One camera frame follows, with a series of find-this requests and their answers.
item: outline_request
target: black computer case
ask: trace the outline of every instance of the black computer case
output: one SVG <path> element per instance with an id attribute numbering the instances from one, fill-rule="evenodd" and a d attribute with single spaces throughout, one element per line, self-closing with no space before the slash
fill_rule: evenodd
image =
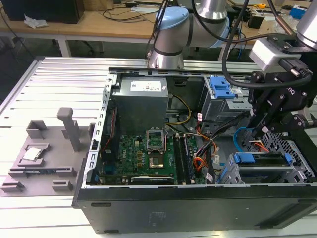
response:
<path id="1" fill-rule="evenodd" d="M 83 0 L 2 0 L 11 21 L 22 21 L 24 15 L 52 22 L 78 23 L 84 14 Z"/>

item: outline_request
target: ram slot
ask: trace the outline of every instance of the ram slot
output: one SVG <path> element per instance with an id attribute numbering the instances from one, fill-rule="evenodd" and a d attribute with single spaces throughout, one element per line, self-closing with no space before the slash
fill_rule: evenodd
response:
<path id="1" fill-rule="evenodd" d="M 178 184 L 190 184 L 184 138 L 173 137 L 174 156 Z"/>

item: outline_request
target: green circuit board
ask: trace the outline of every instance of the green circuit board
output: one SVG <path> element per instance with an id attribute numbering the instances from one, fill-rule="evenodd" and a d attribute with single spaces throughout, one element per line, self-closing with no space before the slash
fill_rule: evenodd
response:
<path id="1" fill-rule="evenodd" d="M 164 175 L 177 180 L 174 163 L 174 148 L 171 138 L 167 138 L 167 150 L 162 155 L 162 168 L 150 168 L 149 154 L 146 148 L 146 136 L 122 136 L 119 145 L 119 162 L 116 163 L 116 174 L 129 175 Z"/>
<path id="2" fill-rule="evenodd" d="M 115 181 L 119 184 L 120 176 L 164 176 L 173 177 L 174 184 L 177 184 L 176 164 L 174 157 L 173 136 L 167 136 L 166 150 L 163 154 L 147 152 L 146 135 L 122 135 L 120 137 L 118 158 L 115 162 L 114 174 L 104 179 Z M 161 140 L 150 138 L 153 145 L 160 146 Z M 190 154 L 193 156 L 197 151 L 196 139 L 187 137 Z M 195 184 L 205 184 L 205 178 L 195 178 Z"/>

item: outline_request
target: wooden table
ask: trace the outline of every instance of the wooden table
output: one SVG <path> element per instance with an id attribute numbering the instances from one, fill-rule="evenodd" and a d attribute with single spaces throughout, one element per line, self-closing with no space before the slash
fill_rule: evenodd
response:
<path id="1" fill-rule="evenodd" d="M 300 4 L 309 6 L 310 2 L 285 1 L 284 5 Z M 129 8 L 118 8 L 111 11 L 113 14 L 120 14 L 128 11 Z M 10 21 L 5 15 L 5 19 L 12 30 L 21 38 L 40 38 L 57 40 L 63 57 L 71 57 L 71 52 L 67 40 L 85 40 L 100 42 L 100 51 L 103 52 L 102 42 L 129 42 L 129 43 L 147 43 L 153 30 L 155 14 L 144 16 L 149 21 L 140 21 L 136 23 L 124 23 L 104 18 L 97 11 L 85 11 L 78 24 L 64 24 L 48 22 L 48 27 L 32 29 L 22 21 Z M 123 19 L 139 15 L 136 12 L 126 12 L 121 15 L 113 15 L 113 18 Z M 243 23 L 243 33 L 246 37 L 258 35 L 258 29 L 250 29 L 246 23 Z M 3 19 L 0 19 L 0 36 L 14 37 L 12 32 L 5 25 Z M 250 49 L 255 41 L 248 41 L 246 49 Z M 219 56 L 221 60 L 225 44 L 222 44 L 222 51 Z M 238 44 L 237 47 L 244 47 L 244 44 Z"/>

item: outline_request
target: table leg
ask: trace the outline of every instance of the table leg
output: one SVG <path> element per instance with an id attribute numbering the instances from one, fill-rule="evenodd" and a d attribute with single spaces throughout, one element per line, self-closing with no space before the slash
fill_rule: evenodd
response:
<path id="1" fill-rule="evenodd" d="M 104 43 L 102 41 L 99 42 L 99 52 L 100 53 L 105 52 Z"/>
<path id="2" fill-rule="evenodd" d="M 67 40 L 58 39 L 59 49 L 63 57 L 71 57 L 71 52 Z"/>
<path id="3" fill-rule="evenodd" d="M 5 42 L 5 44 L 7 46 L 9 46 L 10 48 L 14 48 L 15 47 L 15 43 L 13 42 L 11 37 L 5 37 L 2 36 L 1 39 Z"/>

